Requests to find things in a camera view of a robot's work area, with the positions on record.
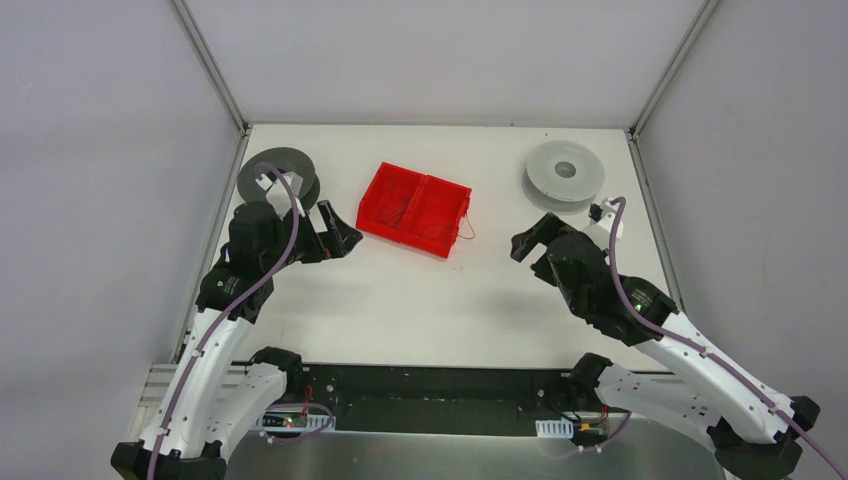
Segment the left aluminium frame post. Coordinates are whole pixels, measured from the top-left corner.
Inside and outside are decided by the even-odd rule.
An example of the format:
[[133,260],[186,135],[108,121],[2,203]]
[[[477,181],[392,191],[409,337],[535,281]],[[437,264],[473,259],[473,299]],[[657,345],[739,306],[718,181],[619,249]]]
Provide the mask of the left aluminium frame post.
[[246,136],[249,122],[245,119],[235,96],[227,85],[188,2],[185,0],[168,0],[168,4],[229,120],[241,137]]

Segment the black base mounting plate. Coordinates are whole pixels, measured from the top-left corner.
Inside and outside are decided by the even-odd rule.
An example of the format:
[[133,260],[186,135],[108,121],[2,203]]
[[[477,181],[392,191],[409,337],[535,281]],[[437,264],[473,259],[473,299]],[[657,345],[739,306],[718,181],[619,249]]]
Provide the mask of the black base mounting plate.
[[570,369],[308,364],[280,398],[332,412],[340,432],[533,437],[536,424],[596,424],[604,406]]

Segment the right aluminium frame post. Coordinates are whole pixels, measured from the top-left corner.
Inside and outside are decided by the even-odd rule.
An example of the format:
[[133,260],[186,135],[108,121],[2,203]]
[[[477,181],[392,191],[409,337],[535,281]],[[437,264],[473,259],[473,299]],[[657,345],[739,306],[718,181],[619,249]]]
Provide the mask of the right aluminium frame post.
[[721,4],[721,0],[704,0],[700,3],[699,9],[675,48],[669,63],[630,127],[630,134],[634,141],[641,136],[647,127],[654,111],[664,97],[665,91],[677,77],[691,50]]

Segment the red two-compartment bin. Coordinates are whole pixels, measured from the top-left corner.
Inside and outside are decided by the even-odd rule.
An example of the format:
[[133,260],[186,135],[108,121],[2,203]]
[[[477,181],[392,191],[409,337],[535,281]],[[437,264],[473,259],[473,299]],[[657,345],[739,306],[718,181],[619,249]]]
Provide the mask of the red two-compartment bin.
[[356,228],[446,259],[471,194],[469,187],[383,162],[360,200]]

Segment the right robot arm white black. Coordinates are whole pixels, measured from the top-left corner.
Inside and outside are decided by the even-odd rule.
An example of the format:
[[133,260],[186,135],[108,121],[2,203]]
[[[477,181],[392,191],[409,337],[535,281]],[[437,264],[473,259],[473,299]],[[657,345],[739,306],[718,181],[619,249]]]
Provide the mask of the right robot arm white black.
[[819,406],[768,387],[707,340],[661,289],[618,273],[609,255],[617,236],[611,213],[595,214],[583,230],[547,213],[512,237],[510,256],[522,262],[544,246],[531,269],[559,290],[572,315],[683,384],[664,385],[586,353],[569,373],[569,400],[583,410],[601,403],[658,422],[699,443],[738,479],[789,478]]

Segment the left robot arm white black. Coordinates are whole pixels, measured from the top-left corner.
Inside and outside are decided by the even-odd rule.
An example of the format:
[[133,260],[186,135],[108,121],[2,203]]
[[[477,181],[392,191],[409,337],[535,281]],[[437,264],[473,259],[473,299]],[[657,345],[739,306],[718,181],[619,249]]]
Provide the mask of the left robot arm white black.
[[322,232],[297,209],[280,214],[266,201],[235,208],[229,238],[202,279],[190,338],[156,413],[137,440],[117,444],[112,453],[111,466],[121,477],[221,479],[235,447],[273,404],[309,410],[301,356],[276,347],[251,357],[225,400],[219,392],[274,291],[274,274],[293,263],[343,258],[362,240],[328,201],[317,207]]

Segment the aluminium frame post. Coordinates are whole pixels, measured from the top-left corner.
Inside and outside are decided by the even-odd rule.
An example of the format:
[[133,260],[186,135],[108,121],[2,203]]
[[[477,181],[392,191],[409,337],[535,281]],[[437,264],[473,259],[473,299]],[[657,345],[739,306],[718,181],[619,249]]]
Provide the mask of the aluminium frame post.
[[227,85],[188,2],[185,0],[168,0],[168,4],[229,120],[241,137],[246,136],[249,122],[245,119],[235,96]]
[[630,134],[634,141],[641,136],[647,127],[654,111],[664,97],[665,91],[677,77],[691,50],[721,4],[721,0],[704,0],[700,3],[699,9],[675,48],[669,63],[630,127]]

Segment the white translucent cable spool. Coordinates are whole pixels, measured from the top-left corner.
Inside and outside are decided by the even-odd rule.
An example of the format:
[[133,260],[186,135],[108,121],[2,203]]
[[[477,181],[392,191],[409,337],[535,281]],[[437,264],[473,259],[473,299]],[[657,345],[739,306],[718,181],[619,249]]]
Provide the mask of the white translucent cable spool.
[[573,141],[554,140],[528,153],[521,186],[537,208],[573,215],[589,208],[605,178],[602,161],[590,149]]

